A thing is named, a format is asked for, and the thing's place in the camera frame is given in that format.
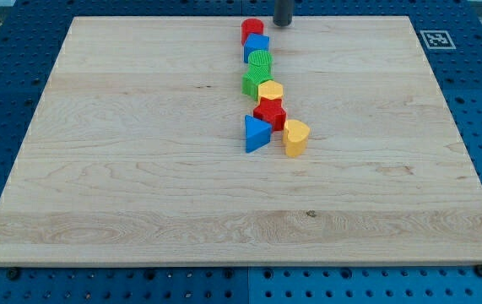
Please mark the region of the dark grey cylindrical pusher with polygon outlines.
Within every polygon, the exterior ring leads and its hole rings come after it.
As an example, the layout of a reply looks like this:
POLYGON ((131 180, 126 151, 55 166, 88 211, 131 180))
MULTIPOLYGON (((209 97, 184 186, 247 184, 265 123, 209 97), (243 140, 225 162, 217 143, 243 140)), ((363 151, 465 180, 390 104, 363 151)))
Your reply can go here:
POLYGON ((278 27, 286 27, 292 23, 294 0, 275 0, 273 6, 273 23, 278 27))

